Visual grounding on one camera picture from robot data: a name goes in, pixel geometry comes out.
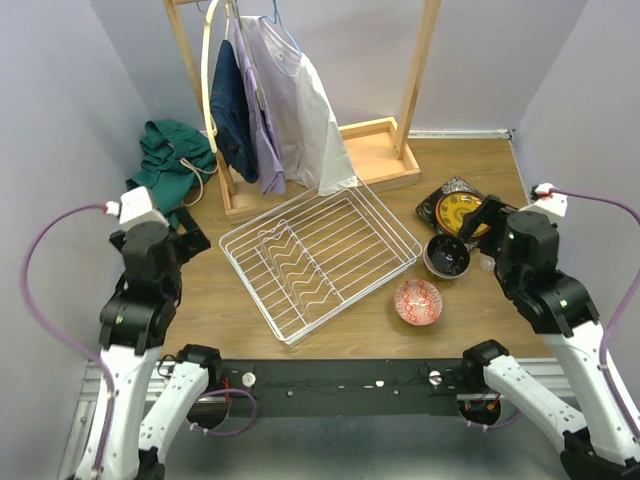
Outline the clear glass cup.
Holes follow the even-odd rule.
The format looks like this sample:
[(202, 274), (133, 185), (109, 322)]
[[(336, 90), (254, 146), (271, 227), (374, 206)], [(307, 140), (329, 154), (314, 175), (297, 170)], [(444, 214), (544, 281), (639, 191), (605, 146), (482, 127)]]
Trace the clear glass cup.
[(479, 256), (480, 267), (488, 272), (493, 272), (496, 266), (496, 261), (493, 257), (485, 254)]

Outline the amber glass plate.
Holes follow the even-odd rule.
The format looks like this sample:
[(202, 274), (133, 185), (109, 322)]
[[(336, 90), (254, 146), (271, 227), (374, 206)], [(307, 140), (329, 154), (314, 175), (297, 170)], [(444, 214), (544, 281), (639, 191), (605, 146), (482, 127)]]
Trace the amber glass plate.
[(456, 236), (464, 217), (475, 211), (483, 199), (471, 192), (452, 192), (441, 197), (435, 207), (436, 221), (448, 234)]

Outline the beige ceramic bowl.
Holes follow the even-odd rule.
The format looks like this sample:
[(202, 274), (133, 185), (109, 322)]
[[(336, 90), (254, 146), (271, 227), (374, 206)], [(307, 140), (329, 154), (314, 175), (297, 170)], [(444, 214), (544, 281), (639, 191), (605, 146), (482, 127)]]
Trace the beige ceramic bowl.
[(470, 266), (470, 252), (458, 238), (435, 235), (423, 250), (423, 262), (437, 278), (454, 280), (463, 276)]

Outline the black floral square plate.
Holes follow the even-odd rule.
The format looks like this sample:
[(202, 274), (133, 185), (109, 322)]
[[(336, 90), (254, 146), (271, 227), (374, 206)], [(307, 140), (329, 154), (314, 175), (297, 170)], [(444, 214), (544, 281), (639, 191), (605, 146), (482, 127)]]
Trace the black floral square plate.
[(453, 177), (447, 182), (445, 182), (441, 187), (439, 187), (436, 191), (432, 192), (426, 199), (418, 204), (415, 208), (415, 212), (417, 216), (431, 229), (433, 229), (437, 235), (439, 234), (447, 234), (437, 223), (436, 215), (435, 215), (435, 207), (437, 201), (443, 197), (445, 194), (449, 194), (452, 192), (471, 192), (478, 196), (480, 196), (483, 200), (485, 195), (477, 190), (470, 183), (462, 179), (461, 177)]

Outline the blue white patterned bowl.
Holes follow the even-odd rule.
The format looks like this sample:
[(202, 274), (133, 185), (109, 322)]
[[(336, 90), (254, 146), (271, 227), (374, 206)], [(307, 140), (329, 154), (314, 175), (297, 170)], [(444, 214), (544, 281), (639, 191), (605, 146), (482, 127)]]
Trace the blue white patterned bowl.
[(434, 324), (443, 311), (440, 292), (423, 279), (410, 279), (401, 284), (394, 293), (393, 304), (404, 322), (420, 327)]

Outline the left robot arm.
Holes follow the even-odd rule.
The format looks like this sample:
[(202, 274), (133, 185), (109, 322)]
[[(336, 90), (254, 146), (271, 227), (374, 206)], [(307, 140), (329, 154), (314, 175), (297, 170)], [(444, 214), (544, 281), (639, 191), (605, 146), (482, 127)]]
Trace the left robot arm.
[(212, 347), (189, 344), (151, 408), (148, 387), (169, 325), (182, 298), (181, 268), (211, 243), (186, 207), (174, 211), (177, 232), (157, 214), (139, 216), (111, 243), (125, 270), (100, 313), (103, 375), (91, 432), (76, 479), (161, 479), (171, 444), (200, 395), (222, 383), (222, 360)]

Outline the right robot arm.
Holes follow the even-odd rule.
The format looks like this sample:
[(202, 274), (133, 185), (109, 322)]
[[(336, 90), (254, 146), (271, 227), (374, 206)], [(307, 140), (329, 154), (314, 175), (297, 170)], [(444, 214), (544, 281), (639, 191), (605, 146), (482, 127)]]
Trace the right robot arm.
[(552, 393), (495, 340), (464, 352), (461, 382), (505, 396), (554, 445), (570, 478), (636, 479), (639, 410), (608, 353), (586, 287), (557, 267), (556, 221), (566, 214), (567, 196), (550, 187), (534, 198), (517, 209), (489, 195), (464, 216), (457, 236), (467, 240), (488, 226), (480, 252), (494, 259), (503, 294), (551, 348), (578, 405)]

